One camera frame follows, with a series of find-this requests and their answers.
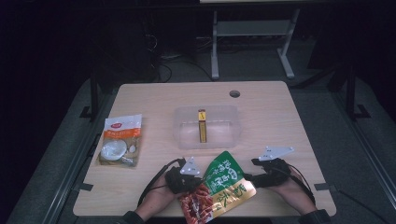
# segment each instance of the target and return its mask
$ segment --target food image on package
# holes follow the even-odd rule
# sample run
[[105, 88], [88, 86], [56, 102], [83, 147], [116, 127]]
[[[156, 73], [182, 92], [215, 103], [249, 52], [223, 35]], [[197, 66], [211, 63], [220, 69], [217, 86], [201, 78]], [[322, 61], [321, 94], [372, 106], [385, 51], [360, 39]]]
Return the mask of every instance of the food image on package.
[[204, 224], [235, 208], [256, 194], [233, 156], [224, 151], [208, 166], [205, 182], [179, 198], [188, 224]]
[[135, 167], [139, 155], [142, 115], [105, 120], [103, 147], [97, 161], [101, 165]]

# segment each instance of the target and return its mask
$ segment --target snack package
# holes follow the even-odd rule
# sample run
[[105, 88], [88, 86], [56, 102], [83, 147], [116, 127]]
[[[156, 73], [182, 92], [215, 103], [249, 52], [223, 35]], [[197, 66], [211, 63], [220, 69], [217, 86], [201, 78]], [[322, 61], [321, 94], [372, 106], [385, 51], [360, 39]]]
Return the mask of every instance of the snack package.
[[205, 182], [179, 198], [188, 224], [204, 224], [256, 194], [233, 156], [224, 151], [209, 165]]
[[103, 147], [98, 156], [101, 165], [135, 167], [139, 155], [142, 115], [105, 120]]

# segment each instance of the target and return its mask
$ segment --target gray carpet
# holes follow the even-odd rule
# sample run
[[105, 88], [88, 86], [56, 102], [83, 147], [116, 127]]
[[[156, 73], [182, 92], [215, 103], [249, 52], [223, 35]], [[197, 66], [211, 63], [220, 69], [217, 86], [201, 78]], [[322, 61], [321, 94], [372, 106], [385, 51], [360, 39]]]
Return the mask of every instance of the gray carpet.
[[[295, 40], [291, 43], [288, 57], [296, 75], [291, 80], [286, 78], [277, 58], [276, 48], [280, 42], [263, 40], [261, 45], [254, 48], [241, 48], [233, 53], [223, 51], [219, 54], [218, 81], [283, 80], [289, 85], [297, 84], [317, 72], [306, 69], [314, 44], [313, 40]], [[207, 50], [199, 53], [195, 61], [179, 57], [164, 64], [172, 71], [169, 82], [211, 81], [208, 77], [210, 54]], [[171, 75], [169, 68], [160, 66], [162, 80]], [[325, 88], [328, 80], [329, 77], [325, 77], [304, 90], [290, 91], [322, 173], [327, 183], [335, 189], [369, 206], [389, 223], [396, 223], [395, 208], [354, 131], [355, 126], [362, 130], [389, 176], [395, 180], [396, 164], [392, 158], [395, 158], [396, 153], [396, 125], [378, 104], [371, 89], [359, 79], [356, 103], [364, 105], [372, 117], [351, 122], [342, 105], [345, 90], [328, 92]], [[41, 223], [43, 220], [55, 220], [57, 223], [111, 223], [116, 219], [76, 217], [73, 214], [74, 201], [78, 196], [78, 191], [74, 189], [83, 179], [90, 157], [85, 161], [71, 161], [78, 153], [87, 154], [95, 136], [103, 130], [104, 119], [117, 93], [115, 90], [114, 94], [100, 94], [100, 114], [95, 122], [90, 122], [79, 117], [83, 107], [90, 105], [89, 84], [87, 80], [78, 92], [8, 223]], [[76, 181], [65, 178], [71, 171], [79, 173]], [[62, 185], [70, 187], [66, 195], [59, 191]], [[381, 223], [380, 219], [339, 191], [333, 191], [332, 196], [337, 207], [337, 214], [332, 217], [333, 223]], [[51, 213], [49, 211], [54, 209], [51, 205], [53, 202], [57, 202], [57, 212]], [[272, 218], [273, 223], [296, 223], [296, 220], [297, 217]]]

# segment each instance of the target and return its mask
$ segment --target packaged food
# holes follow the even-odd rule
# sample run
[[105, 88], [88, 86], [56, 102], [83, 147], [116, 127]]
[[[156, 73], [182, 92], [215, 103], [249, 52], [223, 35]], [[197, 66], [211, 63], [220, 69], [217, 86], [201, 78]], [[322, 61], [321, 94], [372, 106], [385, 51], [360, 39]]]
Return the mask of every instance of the packaged food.
[[256, 194], [233, 156], [224, 151], [208, 166], [195, 191], [179, 198], [188, 224], [204, 224], [230, 211]]
[[142, 115], [105, 120], [103, 147], [98, 156], [101, 165], [135, 167], [139, 155]]

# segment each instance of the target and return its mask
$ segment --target dark background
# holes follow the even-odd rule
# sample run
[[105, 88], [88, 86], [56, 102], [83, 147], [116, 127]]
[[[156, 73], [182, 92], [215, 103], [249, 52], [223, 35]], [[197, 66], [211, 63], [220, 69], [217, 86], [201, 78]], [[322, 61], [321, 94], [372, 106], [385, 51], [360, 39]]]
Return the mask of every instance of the dark background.
[[[193, 56], [191, 40], [211, 32], [207, 11], [195, 12], [201, 13], [201, 17], [186, 12], [172, 16], [166, 11], [158, 12], [153, 27], [142, 20], [145, 13], [117, 13], [114, 17], [75, 11], [72, 6], [71, 2], [50, 0], [3, 1], [0, 6], [2, 223], [96, 63], [104, 66], [96, 71], [103, 74], [99, 79], [107, 78], [99, 84], [109, 91], [121, 82], [152, 80], [153, 71], [137, 65], [155, 63], [158, 55], [139, 53], [141, 48], [134, 42], [130, 43], [134, 51], [122, 48], [125, 36], [132, 36], [133, 41], [144, 46], [147, 42], [143, 36], [149, 29], [165, 46], [179, 46]], [[295, 38], [312, 35], [318, 39], [310, 66], [326, 68], [340, 61], [353, 65], [358, 77], [373, 88], [379, 103], [396, 120], [396, 27], [392, 19], [396, 8], [385, 1], [337, 5], [337, 10], [332, 10], [333, 7], [306, 7], [301, 12]], [[122, 31], [127, 27], [133, 32]], [[180, 29], [188, 35], [177, 39]], [[114, 50], [119, 60], [133, 58], [134, 63], [120, 68], [100, 53], [93, 39], [101, 43], [99, 46], [107, 47], [107, 51]], [[133, 75], [127, 78], [119, 75], [126, 71], [133, 71]]]

